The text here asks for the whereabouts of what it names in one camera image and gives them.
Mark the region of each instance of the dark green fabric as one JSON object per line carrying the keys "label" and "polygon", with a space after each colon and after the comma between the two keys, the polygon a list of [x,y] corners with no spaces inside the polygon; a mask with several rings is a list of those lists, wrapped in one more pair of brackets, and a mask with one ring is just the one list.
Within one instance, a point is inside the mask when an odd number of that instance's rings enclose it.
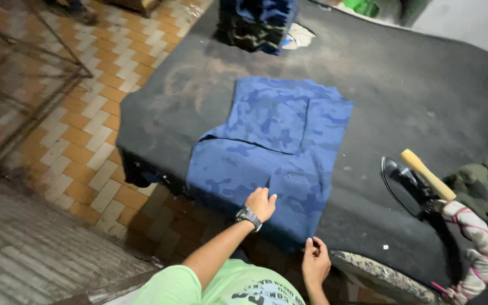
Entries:
{"label": "dark green fabric", "polygon": [[470,208],[488,225],[488,158],[483,164],[466,164],[444,178],[457,201]]}

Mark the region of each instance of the metal frame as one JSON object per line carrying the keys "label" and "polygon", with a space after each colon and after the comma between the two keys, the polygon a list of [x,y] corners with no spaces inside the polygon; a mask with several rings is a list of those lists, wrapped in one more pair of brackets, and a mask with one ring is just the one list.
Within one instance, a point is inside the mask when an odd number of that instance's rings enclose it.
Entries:
{"label": "metal frame", "polygon": [[[3,143],[0,145],[0,163],[4,158],[12,152],[32,131],[35,129],[45,118],[50,114],[51,110],[58,105],[58,101],[64,97],[66,94],[71,92],[71,90],[77,86],[82,79],[92,78],[93,74],[90,70],[80,61],[78,56],[71,50],[71,48],[64,43],[64,41],[58,36],[58,34],[52,29],[52,27],[47,24],[47,22],[42,18],[42,16],[35,10],[28,1],[24,1],[26,10],[31,12],[50,32],[56,37],[58,42],[64,46],[65,50],[69,52],[72,59],[66,58],[64,56],[58,55],[55,52],[48,51],[37,45],[33,45],[27,41],[12,37],[0,30],[0,38],[3,39],[8,45],[13,47],[13,50],[4,56],[0,60],[0,66],[10,57],[10,55],[16,51],[17,47],[22,47],[25,49],[32,49],[37,52],[42,52],[75,65],[77,68],[71,71],[70,76],[64,80],[63,84],[60,85],[56,90],[47,97],[33,110],[33,112],[26,118],[26,120],[20,124],[20,126],[8,135]],[[1,92],[0,95],[4,96],[5,99],[10,100],[13,106],[16,106],[19,110],[23,110],[24,103],[18,98],[15,98],[7,93]]]}

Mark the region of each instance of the tiled floor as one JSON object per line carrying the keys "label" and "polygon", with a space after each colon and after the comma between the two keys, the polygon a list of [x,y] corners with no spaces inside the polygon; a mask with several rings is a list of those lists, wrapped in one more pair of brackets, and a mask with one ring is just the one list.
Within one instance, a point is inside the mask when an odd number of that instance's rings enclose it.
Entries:
{"label": "tiled floor", "polygon": [[[10,160],[26,172],[27,184],[48,201],[138,255],[178,264],[230,220],[174,197],[161,185],[137,188],[125,183],[115,148],[119,102],[145,83],[189,31],[195,14],[206,10],[212,0],[163,0],[149,19],[93,0],[84,2],[100,14],[95,27],[48,12],[41,15],[94,79],[75,87]],[[31,15],[0,8],[0,28],[69,56]],[[22,65],[33,72],[51,70],[46,65]],[[15,94],[34,96],[50,84],[25,82]],[[259,235],[249,236],[243,247],[254,264],[276,270],[305,294],[301,253],[282,254]],[[325,285],[331,300],[337,298],[340,286],[333,272]]]}

